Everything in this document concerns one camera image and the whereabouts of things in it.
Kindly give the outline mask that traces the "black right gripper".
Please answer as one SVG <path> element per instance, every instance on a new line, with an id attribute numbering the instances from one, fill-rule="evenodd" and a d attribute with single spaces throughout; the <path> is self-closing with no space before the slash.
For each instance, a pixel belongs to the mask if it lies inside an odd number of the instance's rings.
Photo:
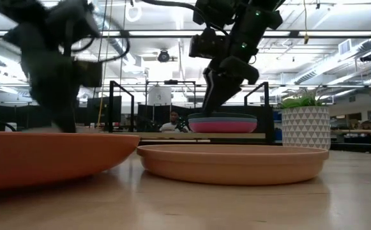
<path id="1" fill-rule="evenodd" d="M 203 71 L 206 93 L 203 113 L 210 114 L 240 91 L 240 81 L 255 84 L 259 72 L 248 62 L 255 47 L 246 36 L 209 36 L 209 51 L 212 60 Z"/>

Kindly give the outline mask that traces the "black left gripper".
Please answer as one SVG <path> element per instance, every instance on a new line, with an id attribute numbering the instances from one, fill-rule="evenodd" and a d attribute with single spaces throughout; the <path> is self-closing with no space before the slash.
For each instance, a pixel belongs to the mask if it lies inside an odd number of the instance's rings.
<path id="1" fill-rule="evenodd" d="M 71 106 L 80 82 L 73 71 L 73 59 L 55 51 L 23 52 L 22 70 L 29 77 L 31 97 L 47 109 L 61 109 L 52 113 L 53 122 L 62 132 L 75 133 Z"/>

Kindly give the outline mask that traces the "blue plate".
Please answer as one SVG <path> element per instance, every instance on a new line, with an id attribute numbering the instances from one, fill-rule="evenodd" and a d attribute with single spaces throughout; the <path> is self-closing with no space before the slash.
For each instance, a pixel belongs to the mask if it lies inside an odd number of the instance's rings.
<path id="1" fill-rule="evenodd" d="M 247 122 L 256 123 L 256 118 L 235 118 L 235 117 L 206 117 L 206 118 L 190 118 L 189 123 L 204 123 L 204 122 Z"/>

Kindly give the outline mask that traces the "pink plate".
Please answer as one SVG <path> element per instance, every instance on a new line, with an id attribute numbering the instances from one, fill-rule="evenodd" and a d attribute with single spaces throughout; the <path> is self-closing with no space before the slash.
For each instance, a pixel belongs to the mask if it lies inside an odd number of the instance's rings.
<path id="1" fill-rule="evenodd" d="M 190 123 L 191 130 L 197 133 L 252 133 L 257 128 L 256 122 L 215 121 Z"/>

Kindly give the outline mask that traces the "orange plate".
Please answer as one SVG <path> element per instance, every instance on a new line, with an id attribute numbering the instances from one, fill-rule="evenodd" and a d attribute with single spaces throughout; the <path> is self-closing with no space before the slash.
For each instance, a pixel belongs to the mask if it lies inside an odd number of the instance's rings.
<path id="1" fill-rule="evenodd" d="M 0 132 L 0 190 L 97 174 L 125 161 L 137 135 Z"/>

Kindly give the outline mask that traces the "peach plate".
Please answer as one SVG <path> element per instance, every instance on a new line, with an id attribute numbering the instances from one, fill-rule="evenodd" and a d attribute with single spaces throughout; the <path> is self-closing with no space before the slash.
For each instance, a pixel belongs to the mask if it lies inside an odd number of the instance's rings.
<path id="1" fill-rule="evenodd" d="M 216 185 L 279 185 L 316 177 L 329 151 L 297 146 L 160 144 L 139 146 L 146 171 Z"/>

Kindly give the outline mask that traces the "wooden shelf board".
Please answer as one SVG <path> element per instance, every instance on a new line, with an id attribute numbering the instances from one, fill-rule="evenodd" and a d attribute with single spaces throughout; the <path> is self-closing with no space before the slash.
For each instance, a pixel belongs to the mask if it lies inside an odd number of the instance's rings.
<path id="1" fill-rule="evenodd" d="M 265 139 L 264 133 L 160 133 L 160 132 L 116 132 L 114 135 L 137 135 L 142 139 Z"/>

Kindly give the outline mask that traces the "black monitor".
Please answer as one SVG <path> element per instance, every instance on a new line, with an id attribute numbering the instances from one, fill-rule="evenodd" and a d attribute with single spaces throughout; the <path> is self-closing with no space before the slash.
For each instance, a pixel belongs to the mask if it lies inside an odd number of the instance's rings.
<path id="1" fill-rule="evenodd" d="M 100 123 L 109 122 L 109 114 L 112 113 L 112 121 L 121 121 L 121 96 L 114 96 L 112 105 L 109 97 L 89 98 L 86 103 L 80 104 L 75 109 L 77 123 L 97 123 L 100 115 Z"/>

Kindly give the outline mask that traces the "person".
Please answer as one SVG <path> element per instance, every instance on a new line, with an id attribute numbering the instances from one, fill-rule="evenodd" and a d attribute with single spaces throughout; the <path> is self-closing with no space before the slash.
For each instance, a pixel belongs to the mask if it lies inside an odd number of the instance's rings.
<path id="1" fill-rule="evenodd" d="M 160 127 L 160 132 L 182 132 L 182 133 L 188 133 L 189 129 L 186 125 L 186 122 L 183 121 L 179 114 L 175 111 L 172 111 L 170 113 L 170 121 L 168 123 L 163 124 Z"/>

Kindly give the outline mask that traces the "black round hanging device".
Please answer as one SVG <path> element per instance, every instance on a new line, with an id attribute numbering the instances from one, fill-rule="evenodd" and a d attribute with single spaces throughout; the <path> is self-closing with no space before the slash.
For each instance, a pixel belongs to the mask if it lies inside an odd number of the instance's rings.
<path id="1" fill-rule="evenodd" d="M 157 56 L 157 61 L 160 63 L 167 63 L 169 61 L 178 61 L 178 57 L 171 56 L 168 50 L 162 49 Z"/>

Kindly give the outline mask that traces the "overhead rig light bar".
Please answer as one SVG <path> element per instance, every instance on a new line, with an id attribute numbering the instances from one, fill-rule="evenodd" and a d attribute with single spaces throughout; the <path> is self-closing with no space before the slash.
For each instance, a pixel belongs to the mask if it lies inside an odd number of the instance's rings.
<path id="1" fill-rule="evenodd" d="M 110 38 L 190 38 L 193 35 L 199 35 L 202 30 L 146 30 L 146 31 L 102 31 L 102 36 Z M 300 30 L 266 30 L 263 34 L 263 38 L 304 38 L 308 35 L 310 38 L 371 38 L 371 31 L 334 31 L 334 30 L 311 30 L 311 31 L 300 31 Z"/>

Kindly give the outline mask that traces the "green succulent plant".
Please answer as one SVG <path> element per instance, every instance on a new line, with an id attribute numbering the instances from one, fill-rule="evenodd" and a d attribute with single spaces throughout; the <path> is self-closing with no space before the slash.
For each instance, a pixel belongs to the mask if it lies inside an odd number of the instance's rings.
<path id="1" fill-rule="evenodd" d="M 285 98 L 280 102 L 280 108 L 288 109 L 295 107 L 319 107 L 325 105 L 321 101 L 321 95 L 318 94 L 318 89 L 303 88 L 293 97 Z"/>

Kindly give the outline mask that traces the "white triangle-patterned plant pot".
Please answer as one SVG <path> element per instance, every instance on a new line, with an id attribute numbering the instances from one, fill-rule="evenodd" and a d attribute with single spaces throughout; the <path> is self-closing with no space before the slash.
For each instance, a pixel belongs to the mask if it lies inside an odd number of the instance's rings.
<path id="1" fill-rule="evenodd" d="M 329 108 L 306 106 L 284 109 L 282 145 L 329 150 L 331 146 Z"/>

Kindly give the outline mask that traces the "black metal shelf frame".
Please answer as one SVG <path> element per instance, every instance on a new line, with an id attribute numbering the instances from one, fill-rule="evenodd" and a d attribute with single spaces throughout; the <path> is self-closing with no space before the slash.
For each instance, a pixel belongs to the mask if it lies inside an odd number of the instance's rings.
<path id="1" fill-rule="evenodd" d="M 107 112 L 107 130 L 108 133 L 114 132 L 114 108 L 117 107 L 118 109 L 121 109 L 121 102 L 118 104 L 114 103 L 114 88 L 117 87 L 121 91 L 127 93 L 131 97 L 130 101 L 130 125 L 128 126 L 128 133 L 134 133 L 134 100 L 135 97 L 133 94 L 131 94 L 129 91 L 127 91 L 122 85 L 118 84 L 116 81 L 111 80 L 109 82 L 109 105 L 108 105 L 108 112 Z M 273 131 L 270 128 L 266 128 L 264 133 L 196 133 L 196 134 L 186 134 L 184 136 L 184 139 L 262 139 L 263 142 L 266 144 L 273 144 L 274 138 L 273 138 Z"/>

